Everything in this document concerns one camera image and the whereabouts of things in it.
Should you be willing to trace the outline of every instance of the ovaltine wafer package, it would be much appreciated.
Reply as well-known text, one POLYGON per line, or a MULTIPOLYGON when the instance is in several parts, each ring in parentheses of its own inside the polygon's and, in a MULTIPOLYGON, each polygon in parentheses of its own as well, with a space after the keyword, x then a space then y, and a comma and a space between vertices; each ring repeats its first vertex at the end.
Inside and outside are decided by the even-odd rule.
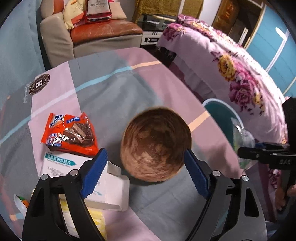
POLYGON ((94 127, 87 115, 55 115, 50 113, 41 142, 51 151, 95 156, 99 149, 94 127))

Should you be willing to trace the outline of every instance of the yellow package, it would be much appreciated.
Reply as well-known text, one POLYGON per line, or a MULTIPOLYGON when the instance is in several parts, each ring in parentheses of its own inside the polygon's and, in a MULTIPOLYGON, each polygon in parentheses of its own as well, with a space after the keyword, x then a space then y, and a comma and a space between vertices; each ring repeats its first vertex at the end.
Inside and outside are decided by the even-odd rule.
MULTIPOLYGON (((67 205, 67 202, 65 200, 60 199, 61 202, 61 208, 63 211, 63 215, 64 215, 64 219, 65 219, 65 223, 67 225, 68 231, 72 236, 75 237, 79 237, 78 233, 75 229, 74 223, 72 221, 71 215, 70 215, 70 211, 67 205)), ((106 233, 106 223, 105 223, 105 218, 103 216, 103 213, 99 210, 96 210, 94 208, 87 208, 94 223, 96 224, 98 230, 100 231, 100 233, 102 234, 102 236, 104 237, 105 240, 107 240, 107 233, 106 233)))

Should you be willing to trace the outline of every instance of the wooden bowl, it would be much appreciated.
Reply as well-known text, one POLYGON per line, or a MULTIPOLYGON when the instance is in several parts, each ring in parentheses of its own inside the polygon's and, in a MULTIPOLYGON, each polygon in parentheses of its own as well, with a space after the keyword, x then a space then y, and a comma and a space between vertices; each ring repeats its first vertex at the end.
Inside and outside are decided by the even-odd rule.
POLYGON ((129 123, 121 141, 120 157, 133 177, 160 182, 180 170, 184 151, 191 145, 190 129, 182 117, 158 107, 140 113, 129 123))

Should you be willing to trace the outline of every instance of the bed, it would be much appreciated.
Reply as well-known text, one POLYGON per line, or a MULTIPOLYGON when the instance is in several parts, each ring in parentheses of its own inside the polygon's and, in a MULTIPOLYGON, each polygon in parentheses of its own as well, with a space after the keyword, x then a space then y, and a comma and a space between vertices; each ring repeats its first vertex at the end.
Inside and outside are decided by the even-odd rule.
MULTIPOLYGON (((148 107, 166 106, 189 125, 192 150, 199 159, 228 177, 243 173, 232 147, 200 101, 145 50, 93 54, 45 73, 50 78, 39 92, 29 94, 32 79, 7 96, 0 117, 0 213, 19 237, 23 218, 13 195, 29 200, 37 184, 45 150, 40 140, 51 112, 74 116, 85 112, 99 147, 106 148, 110 161, 123 169, 120 141, 129 121, 148 107)), ((185 240, 204 205, 187 169, 156 185, 130 180, 128 211, 104 211, 108 240, 185 240)))
POLYGON ((201 102, 217 98, 229 104, 259 141, 286 140, 284 96, 267 72, 227 35, 179 15, 157 45, 175 54, 170 70, 201 102))

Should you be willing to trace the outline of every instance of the metal screw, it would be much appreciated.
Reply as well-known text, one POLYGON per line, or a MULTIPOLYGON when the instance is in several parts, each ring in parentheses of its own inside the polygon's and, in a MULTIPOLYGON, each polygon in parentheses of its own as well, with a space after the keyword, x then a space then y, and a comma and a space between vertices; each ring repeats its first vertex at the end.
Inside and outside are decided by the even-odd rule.
POLYGON ((42 176, 41 176, 41 180, 46 180, 48 178, 48 175, 47 174, 43 174, 42 176))
POLYGON ((249 180, 249 178, 248 178, 246 175, 242 176, 242 179, 243 179, 245 182, 247 182, 247 181, 249 180))
POLYGON ((219 171, 213 171, 212 173, 215 177, 221 176, 221 173, 219 171))
POLYGON ((71 176, 76 176, 78 174, 78 170, 74 169, 70 172, 71 176))

